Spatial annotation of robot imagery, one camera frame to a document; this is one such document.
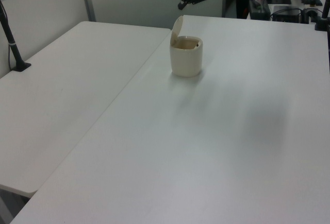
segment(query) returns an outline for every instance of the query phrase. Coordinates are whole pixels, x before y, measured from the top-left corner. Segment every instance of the white wall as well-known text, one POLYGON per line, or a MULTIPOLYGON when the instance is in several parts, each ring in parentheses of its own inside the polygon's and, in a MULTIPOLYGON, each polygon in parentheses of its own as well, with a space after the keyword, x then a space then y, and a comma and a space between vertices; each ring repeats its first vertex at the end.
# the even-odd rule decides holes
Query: white wall
POLYGON ((182 14, 221 16, 222 0, 177 8, 180 0, 92 0, 98 22, 172 28, 182 14))
MULTIPOLYGON (((88 20, 84 0, 5 0, 3 4, 24 61, 88 20)), ((0 27, 0 78, 9 72, 7 56, 8 42, 0 27)))

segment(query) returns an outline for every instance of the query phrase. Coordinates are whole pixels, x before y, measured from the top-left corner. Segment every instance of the white cup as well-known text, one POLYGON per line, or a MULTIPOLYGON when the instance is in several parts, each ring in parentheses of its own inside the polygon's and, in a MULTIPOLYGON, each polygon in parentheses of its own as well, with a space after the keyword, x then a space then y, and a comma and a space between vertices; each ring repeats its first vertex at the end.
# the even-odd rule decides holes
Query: white cup
POLYGON ((203 41, 197 37, 178 37, 183 24, 183 16, 174 23, 171 43, 171 67, 177 76, 193 77, 202 69, 203 41))

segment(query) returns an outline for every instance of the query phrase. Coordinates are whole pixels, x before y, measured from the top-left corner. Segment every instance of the cup lid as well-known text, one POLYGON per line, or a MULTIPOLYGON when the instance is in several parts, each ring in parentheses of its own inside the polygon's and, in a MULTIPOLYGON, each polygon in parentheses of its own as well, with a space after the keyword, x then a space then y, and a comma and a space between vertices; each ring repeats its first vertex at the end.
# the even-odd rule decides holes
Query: cup lid
POLYGON ((177 41, 183 22, 184 22, 184 17, 182 15, 178 19, 176 19, 172 29, 171 45, 174 45, 175 42, 177 41))

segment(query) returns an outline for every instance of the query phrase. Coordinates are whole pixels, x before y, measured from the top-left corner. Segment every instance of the white table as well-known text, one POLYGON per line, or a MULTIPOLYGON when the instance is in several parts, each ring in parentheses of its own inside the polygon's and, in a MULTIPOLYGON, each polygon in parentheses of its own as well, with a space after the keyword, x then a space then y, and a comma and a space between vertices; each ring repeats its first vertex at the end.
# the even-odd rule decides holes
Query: white table
POLYGON ((171 74, 168 36, 12 224, 330 223, 326 34, 184 16, 181 35, 201 74, 171 74))
POLYGON ((0 79, 0 188, 31 197, 168 33, 82 22, 0 79))

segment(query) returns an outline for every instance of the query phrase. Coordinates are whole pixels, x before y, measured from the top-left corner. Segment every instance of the tabletop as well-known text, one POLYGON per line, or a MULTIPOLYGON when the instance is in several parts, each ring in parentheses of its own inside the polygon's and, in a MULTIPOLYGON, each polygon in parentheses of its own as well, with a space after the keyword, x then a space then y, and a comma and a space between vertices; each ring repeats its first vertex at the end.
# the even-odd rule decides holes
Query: tabletop
POLYGON ((0 188, 31 197, 168 33, 82 22, 0 79, 0 188))
POLYGON ((12 224, 330 223, 326 33, 184 16, 181 35, 202 72, 171 73, 168 35, 12 224))

